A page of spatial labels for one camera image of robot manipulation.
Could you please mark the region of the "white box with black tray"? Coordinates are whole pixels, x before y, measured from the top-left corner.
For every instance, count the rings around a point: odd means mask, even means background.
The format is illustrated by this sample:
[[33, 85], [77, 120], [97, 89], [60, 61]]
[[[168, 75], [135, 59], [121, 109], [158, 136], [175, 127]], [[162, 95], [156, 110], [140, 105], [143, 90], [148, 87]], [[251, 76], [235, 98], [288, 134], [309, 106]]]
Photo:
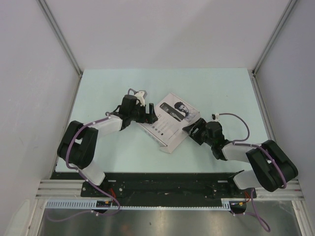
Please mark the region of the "white box with black tray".
[[[179, 122], [160, 108], [165, 102], [180, 112], [185, 118]], [[159, 149], [172, 153], [175, 148], [188, 136], [182, 128], [195, 123], [201, 118], [200, 112], [189, 103], [173, 93], [169, 93], [155, 106], [158, 120], [152, 124], [140, 124], [142, 130], [159, 144]]]

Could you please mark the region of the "silver black hair clipper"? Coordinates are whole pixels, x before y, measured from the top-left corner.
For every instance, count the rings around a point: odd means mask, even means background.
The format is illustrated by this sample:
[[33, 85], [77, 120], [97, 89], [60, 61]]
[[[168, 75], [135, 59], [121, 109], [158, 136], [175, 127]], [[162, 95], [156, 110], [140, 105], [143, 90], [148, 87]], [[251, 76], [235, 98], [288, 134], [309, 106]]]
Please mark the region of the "silver black hair clipper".
[[165, 102], [160, 105], [160, 108], [179, 122], [181, 122], [185, 118], [180, 112], [178, 112], [176, 109]]

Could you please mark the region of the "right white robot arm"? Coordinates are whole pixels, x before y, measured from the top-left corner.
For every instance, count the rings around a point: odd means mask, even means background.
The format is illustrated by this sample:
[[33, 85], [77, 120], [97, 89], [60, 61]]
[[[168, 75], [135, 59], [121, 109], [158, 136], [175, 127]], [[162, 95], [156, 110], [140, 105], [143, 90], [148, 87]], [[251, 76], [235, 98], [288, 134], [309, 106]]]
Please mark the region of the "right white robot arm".
[[199, 145], [211, 147], [213, 156], [222, 161], [240, 161], [251, 165], [249, 171], [233, 174], [227, 185], [232, 197], [239, 197], [245, 189], [262, 187], [269, 192], [285, 189], [287, 183], [298, 176], [298, 169], [273, 140], [261, 144], [248, 144], [243, 140], [225, 138], [221, 123], [214, 119], [206, 122], [200, 118], [183, 128], [183, 131]]

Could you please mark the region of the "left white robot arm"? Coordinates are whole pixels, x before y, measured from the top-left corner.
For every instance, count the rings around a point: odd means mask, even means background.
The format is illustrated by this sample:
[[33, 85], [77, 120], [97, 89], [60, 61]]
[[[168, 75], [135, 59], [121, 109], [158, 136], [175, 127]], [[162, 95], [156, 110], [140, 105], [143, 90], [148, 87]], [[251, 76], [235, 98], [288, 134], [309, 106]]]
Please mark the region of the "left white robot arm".
[[83, 175], [83, 178], [92, 183], [91, 190], [97, 196], [108, 193], [109, 185], [105, 182], [105, 173], [93, 161], [97, 140], [113, 132], [122, 131], [131, 122], [152, 124], [158, 120], [153, 103], [149, 104], [146, 112], [145, 90], [126, 94], [122, 103], [105, 117], [87, 124], [76, 120], [70, 122], [57, 149], [57, 156], [66, 162], [69, 169]]

